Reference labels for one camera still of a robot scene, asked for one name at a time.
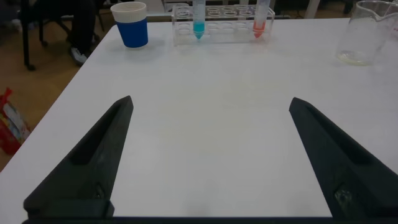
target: black pants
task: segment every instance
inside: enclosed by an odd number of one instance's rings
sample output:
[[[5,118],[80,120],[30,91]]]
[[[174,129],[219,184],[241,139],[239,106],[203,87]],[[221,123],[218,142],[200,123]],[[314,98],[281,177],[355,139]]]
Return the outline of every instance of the black pants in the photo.
[[[85,53],[90,49],[93,38],[97,7],[103,2],[104,0],[38,0],[32,13],[42,19],[73,16],[72,31],[68,40],[73,47]]]

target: table surface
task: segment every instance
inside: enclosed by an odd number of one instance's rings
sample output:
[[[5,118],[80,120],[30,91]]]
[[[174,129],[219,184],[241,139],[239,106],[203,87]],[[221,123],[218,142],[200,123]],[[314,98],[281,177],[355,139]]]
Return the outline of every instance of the table surface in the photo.
[[[102,40],[0,173],[3,223],[116,100],[134,111],[115,216],[318,216],[330,211],[289,114],[307,100],[398,172],[398,43],[373,66],[334,58],[347,19],[275,21],[268,46],[175,47],[171,23],[127,50]]]

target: table leg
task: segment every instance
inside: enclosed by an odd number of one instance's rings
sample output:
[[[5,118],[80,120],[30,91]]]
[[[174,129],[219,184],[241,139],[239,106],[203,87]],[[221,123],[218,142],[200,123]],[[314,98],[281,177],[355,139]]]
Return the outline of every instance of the table leg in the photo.
[[[317,13],[318,6],[320,0],[310,0],[307,11],[305,12],[305,19],[313,19],[315,18],[315,14]]]

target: blue paper cup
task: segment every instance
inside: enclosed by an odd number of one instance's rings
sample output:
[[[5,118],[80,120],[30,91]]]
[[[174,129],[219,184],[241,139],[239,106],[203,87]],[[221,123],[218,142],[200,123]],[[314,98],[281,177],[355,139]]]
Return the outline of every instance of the blue paper cup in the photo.
[[[112,6],[111,11],[126,47],[139,49],[148,44],[147,6],[145,3],[119,3]]]

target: sneaker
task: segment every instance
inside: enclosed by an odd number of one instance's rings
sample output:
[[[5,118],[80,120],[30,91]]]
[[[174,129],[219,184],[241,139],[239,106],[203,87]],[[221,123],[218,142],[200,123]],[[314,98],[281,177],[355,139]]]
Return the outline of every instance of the sneaker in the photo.
[[[76,47],[70,47],[69,54],[78,66],[82,66],[87,61],[86,55],[80,53]]]

